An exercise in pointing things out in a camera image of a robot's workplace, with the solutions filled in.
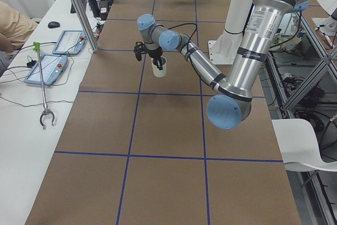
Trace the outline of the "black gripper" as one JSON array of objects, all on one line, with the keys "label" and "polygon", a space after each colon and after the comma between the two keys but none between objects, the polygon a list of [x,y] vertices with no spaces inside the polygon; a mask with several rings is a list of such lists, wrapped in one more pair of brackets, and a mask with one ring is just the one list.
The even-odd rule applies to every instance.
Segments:
[{"label": "black gripper", "polygon": [[162,48],[158,47],[155,50],[149,50],[148,54],[151,58],[153,58],[153,68],[157,70],[162,70],[163,69],[162,58],[161,58]]}]

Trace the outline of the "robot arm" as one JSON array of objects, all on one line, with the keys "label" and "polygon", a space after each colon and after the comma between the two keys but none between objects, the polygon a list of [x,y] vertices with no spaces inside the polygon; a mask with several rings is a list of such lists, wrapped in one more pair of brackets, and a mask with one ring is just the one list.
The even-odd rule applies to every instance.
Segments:
[{"label": "robot arm", "polygon": [[220,129],[232,129],[251,111],[252,86],[267,58],[282,18],[302,11],[309,0],[231,0],[223,34],[211,43],[211,60],[190,36],[158,24],[151,14],[137,19],[142,41],[135,45],[137,59],[152,58],[155,70],[165,68],[163,51],[179,51],[200,79],[216,91],[206,107],[207,117]]}]

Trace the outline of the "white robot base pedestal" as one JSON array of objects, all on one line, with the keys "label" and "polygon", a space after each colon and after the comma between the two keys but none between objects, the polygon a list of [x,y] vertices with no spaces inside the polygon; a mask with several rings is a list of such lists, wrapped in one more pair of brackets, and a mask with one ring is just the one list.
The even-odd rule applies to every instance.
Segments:
[{"label": "white robot base pedestal", "polygon": [[209,41],[210,60],[216,65],[232,64],[243,39],[252,0],[231,0],[222,35]]}]

